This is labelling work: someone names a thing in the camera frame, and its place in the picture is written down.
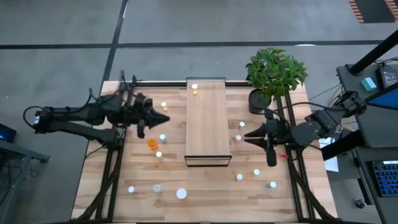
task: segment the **wooden table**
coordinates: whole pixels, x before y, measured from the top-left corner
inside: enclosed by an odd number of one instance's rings
[[[105,82],[102,94],[117,90],[118,82]],[[136,127],[127,131],[122,170],[116,197],[114,222],[276,222],[297,221],[284,146],[275,147],[277,165],[268,167],[265,152],[257,146],[243,141],[235,141],[237,134],[243,135],[265,122],[263,116],[248,111],[248,94],[252,88],[227,87],[227,112],[230,149],[232,160],[228,167],[187,167],[185,155],[185,127],[187,123],[187,87],[140,87],[136,92],[153,98],[154,108],[162,111],[161,102],[167,102],[170,121],[151,130],[146,129],[145,139],[136,135]],[[292,103],[308,101],[305,87],[290,93]],[[309,105],[294,107],[297,123],[310,114]],[[244,121],[244,129],[238,123]],[[109,128],[104,123],[98,128]],[[167,144],[159,140],[160,134],[167,135]],[[159,142],[159,150],[164,158],[159,161],[155,151],[147,146],[147,140]],[[90,142],[87,153],[100,145]],[[72,218],[83,213],[98,193],[101,185],[106,150],[100,150],[88,157],[83,166],[80,184],[76,195]],[[336,217],[336,209],[326,175],[322,154],[314,148],[304,150],[303,158],[307,169],[310,188],[320,203]],[[254,169],[260,175],[253,174]],[[237,174],[243,174],[236,181]],[[274,181],[276,189],[266,185]],[[164,191],[157,195],[153,185],[160,184]],[[135,186],[137,193],[130,194],[129,186]],[[185,188],[188,197],[179,200],[176,190]],[[300,191],[305,217],[307,217],[305,197]],[[108,211],[108,198],[105,198],[103,216]]]

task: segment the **green leaves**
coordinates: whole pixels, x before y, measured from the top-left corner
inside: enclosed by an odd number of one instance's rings
[[[275,100],[286,91],[296,90],[297,85],[303,85],[308,77],[303,62],[282,52],[285,51],[272,47],[260,49],[246,65],[250,84],[262,90],[261,95],[265,99],[274,97]]]

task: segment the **potted plant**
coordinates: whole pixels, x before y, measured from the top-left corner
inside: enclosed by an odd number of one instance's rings
[[[258,50],[246,65],[246,80],[255,88],[249,94],[249,111],[258,113],[267,108],[272,97],[274,100],[285,95],[286,91],[295,90],[297,85],[308,76],[303,62],[293,56],[284,55],[281,49]]]

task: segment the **black plant pot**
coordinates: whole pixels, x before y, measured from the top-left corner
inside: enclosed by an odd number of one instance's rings
[[[250,113],[260,113],[271,104],[271,99],[265,100],[261,96],[261,90],[253,90],[249,94],[249,111]]]

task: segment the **teal box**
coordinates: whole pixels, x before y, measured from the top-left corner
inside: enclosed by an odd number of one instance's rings
[[[362,79],[361,83],[362,86],[365,87],[366,91],[372,91],[376,88],[376,84],[374,84],[372,78],[370,77]]]

